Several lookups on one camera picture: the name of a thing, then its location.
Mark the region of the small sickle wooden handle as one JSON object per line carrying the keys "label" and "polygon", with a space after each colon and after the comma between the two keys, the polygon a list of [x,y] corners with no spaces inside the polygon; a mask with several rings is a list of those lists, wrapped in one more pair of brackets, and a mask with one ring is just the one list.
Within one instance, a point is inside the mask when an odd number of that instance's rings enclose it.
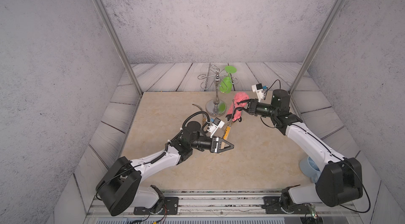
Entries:
{"label": "small sickle wooden handle", "polygon": [[[202,108],[201,106],[199,106],[199,105],[197,105],[197,104],[194,104],[194,103],[193,103],[193,106],[199,108],[200,111],[203,111],[203,108]],[[204,125],[206,122],[207,122],[207,119],[206,119],[205,115],[203,114],[203,115],[202,115],[202,123],[201,123],[201,124]]]}
{"label": "small sickle wooden handle", "polygon": [[231,131],[231,126],[232,126],[232,123],[233,123],[233,117],[234,117],[234,112],[232,112],[229,116],[227,116],[229,119],[228,119],[228,123],[227,123],[227,125],[226,125],[226,128],[225,128],[225,132],[224,132],[224,135],[223,135],[223,139],[225,139],[225,140],[227,140],[227,138],[228,138],[228,136],[229,136],[229,133],[230,133],[230,131]]}

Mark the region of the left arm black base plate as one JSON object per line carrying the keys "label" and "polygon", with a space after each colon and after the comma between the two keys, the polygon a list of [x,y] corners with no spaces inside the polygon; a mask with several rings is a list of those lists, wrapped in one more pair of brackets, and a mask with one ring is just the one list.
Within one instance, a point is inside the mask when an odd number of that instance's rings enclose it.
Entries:
{"label": "left arm black base plate", "polygon": [[179,198],[165,197],[151,207],[135,207],[134,215],[176,215],[178,213]]}

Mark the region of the pink fluffy rag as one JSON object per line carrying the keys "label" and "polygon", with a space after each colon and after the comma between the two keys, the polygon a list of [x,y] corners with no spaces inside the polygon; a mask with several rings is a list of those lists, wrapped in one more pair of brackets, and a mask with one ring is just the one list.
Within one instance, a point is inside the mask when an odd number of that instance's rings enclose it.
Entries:
{"label": "pink fluffy rag", "polygon": [[248,96],[248,94],[247,93],[245,93],[245,92],[238,92],[238,93],[236,93],[235,94],[235,96],[234,96],[234,98],[233,98],[233,102],[232,102],[232,105],[231,105],[231,107],[228,109],[228,112],[229,112],[229,110],[233,110],[234,108],[237,108],[237,107],[244,107],[245,105],[246,105],[246,103],[244,103],[244,104],[237,104],[239,101],[242,101],[242,100],[246,100],[246,99],[249,99],[250,97]]}

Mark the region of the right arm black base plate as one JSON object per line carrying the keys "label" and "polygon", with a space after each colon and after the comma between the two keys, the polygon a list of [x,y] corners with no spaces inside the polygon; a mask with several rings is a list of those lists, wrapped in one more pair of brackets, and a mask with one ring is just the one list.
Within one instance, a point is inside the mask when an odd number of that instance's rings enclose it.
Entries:
{"label": "right arm black base plate", "polygon": [[303,215],[309,213],[309,206],[307,204],[300,204],[292,206],[291,208],[287,209],[287,207],[281,206],[280,196],[266,196],[263,197],[263,204],[261,208],[265,210],[266,214],[299,214]]}

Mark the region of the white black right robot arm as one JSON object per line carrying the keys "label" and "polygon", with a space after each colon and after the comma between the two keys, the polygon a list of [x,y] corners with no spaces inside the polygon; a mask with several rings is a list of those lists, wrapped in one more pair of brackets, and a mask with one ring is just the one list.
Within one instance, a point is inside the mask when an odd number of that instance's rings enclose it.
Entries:
{"label": "white black right robot arm", "polygon": [[362,179],[362,165],[356,158],[347,158],[336,152],[317,137],[290,111],[290,95],[286,90],[274,90],[269,104],[264,93],[256,99],[245,92],[238,92],[228,117],[237,120],[237,112],[246,112],[261,119],[268,117],[272,128],[294,141],[310,157],[320,171],[318,180],[310,185],[298,185],[282,190],[279,206],[286,214],[292,214],[301,205],[323,203],[328,207],[368,196]]}

